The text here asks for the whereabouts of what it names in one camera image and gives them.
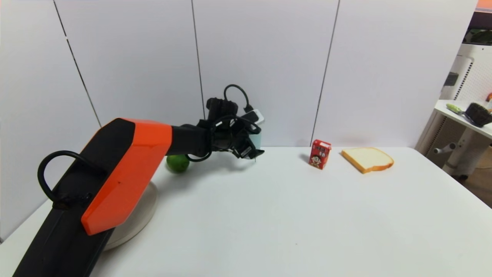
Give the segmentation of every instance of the green object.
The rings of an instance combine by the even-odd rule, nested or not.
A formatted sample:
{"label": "green object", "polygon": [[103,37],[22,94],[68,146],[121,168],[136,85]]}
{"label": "green object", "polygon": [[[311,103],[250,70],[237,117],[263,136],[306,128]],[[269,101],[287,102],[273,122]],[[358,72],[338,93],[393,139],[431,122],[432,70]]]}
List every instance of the green object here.
{"label": "green object", "polygon": [[167,166],[177,173],[183,173],[189,166],[189,160],[184,155],[167,156]]}
{"label": "green object", "polygon": [[463,111],[453,104],[446,104],[446,108],[456,114],[462,114]]}

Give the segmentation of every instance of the red juice box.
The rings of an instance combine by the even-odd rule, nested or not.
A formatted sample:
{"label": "red juice box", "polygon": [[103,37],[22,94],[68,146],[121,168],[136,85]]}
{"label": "red juice box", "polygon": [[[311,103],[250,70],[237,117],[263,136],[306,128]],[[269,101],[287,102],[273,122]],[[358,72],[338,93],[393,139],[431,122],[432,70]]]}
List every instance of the red juice box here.
{"label": "red juice box", "polygon": [[328,154],[332,150],[332,144],[321,141],[319,139],[312,143],[311,156],[309,157],[309,164],[323,169],[328,161]]}

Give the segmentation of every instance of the slice of bread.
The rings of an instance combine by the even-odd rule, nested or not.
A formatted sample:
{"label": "slice of bread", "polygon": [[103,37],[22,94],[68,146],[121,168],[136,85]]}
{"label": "slice of bread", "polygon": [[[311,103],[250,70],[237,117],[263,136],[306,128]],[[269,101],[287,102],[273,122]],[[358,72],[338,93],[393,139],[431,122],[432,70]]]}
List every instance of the slice of bread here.
{"label": "slice of bread", "polygon": [[374,147],[344,149],[341,154],[362,174],[388,169],[394,163],[388,154]]}

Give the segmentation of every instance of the robotic arm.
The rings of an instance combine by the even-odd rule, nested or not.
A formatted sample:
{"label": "robotic arm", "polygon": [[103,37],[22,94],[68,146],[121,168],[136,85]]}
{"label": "robotic arm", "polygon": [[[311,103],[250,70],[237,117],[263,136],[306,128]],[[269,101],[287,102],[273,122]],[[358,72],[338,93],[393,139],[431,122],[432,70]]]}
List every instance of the robotic arm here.
{"label": "robotic arm", "polygon": [[[238,117],[234,102],[212,98],[207,109],[207,120],[196,126],[118,118],[102,127],[80,154],[48,155],[38,179],[53,207],[14,276],[89,276],[114,228],[129,217],[166,155],[203,161],[213,151],[250,159],[263,153],[249,138],[260,133],[260,127],[248,114]],[[252,111],[249,103],[245,110]],[[50,190],[44,169],[62,155],[75,161]]]}

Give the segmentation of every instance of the white wall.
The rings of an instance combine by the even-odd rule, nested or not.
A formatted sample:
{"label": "white wall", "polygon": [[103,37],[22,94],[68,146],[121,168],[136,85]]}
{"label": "white wall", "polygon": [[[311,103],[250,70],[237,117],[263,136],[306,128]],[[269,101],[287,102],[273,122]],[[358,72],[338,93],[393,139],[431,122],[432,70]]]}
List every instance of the white wall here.
{"label": "white wall", "polygon": [[204,100],[237,84],[265,116],[263,145],[309,146],[338,1],[193,3]]}
{"label": "white wall", "polygon": [[[52,1],[3,0],[0,47],[0,237],[47,198],[39,162],[56,150],[80,151],[98,129]],[[53,185],[71,163],[59,158]]]}
{"label": "white wall", "polygon": [[417,143],[476,0],[342,0],[315,139]]}
{"label": "white wall", "polygon": [[203,118],[190,0],[56,0],[101,121]]}

